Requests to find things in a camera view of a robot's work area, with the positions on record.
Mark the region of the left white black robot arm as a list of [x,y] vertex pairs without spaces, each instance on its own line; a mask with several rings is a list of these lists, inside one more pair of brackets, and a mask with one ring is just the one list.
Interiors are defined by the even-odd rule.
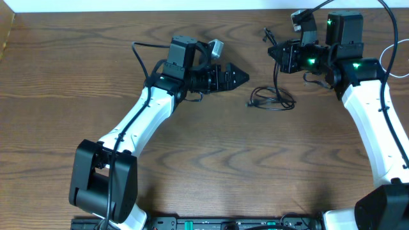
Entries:
[[85,229],[143,229],[148,219],[137,199],[137,161],[160,124],[169,118],[187,93],[201,96],[231,91],[249,81],[249,74],[215,60],[224,44],[189,36],[174,36],[168,57],[151,72],[143,67],[144,87],[127,115],[97,142],[83,140],[75,151],[68,200],[99,217],[98,222],[74,223]]

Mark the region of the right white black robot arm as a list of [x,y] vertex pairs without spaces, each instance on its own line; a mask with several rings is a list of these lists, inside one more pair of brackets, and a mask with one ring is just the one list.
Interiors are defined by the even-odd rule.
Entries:
[[318,43],[311,10],[291,15],[301,36],[270,47],[283,73],[323,74],[353,118],[366,149],[374,190],[354,207],[330,210],[311,222],[312,229],[407,229],[408,138],[394,110],[385,70],[363,56],[363,17],[357,11],[333,11],[324,45]]

